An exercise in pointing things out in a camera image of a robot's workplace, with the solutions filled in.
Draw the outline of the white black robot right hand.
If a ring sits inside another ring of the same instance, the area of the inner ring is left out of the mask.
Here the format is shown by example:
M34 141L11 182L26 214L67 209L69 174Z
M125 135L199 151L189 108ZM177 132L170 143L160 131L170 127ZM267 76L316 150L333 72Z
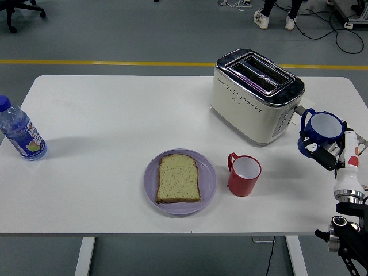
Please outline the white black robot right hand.
M301 144L318 164L329 171L335 171L336 184L333 193L336 199L341 201L343 197L353 197L361 201L365 190L357 177L360 155L358 135L346 122L343 125L344 134L340 139L338 157L318 145L305 131L300 131Z

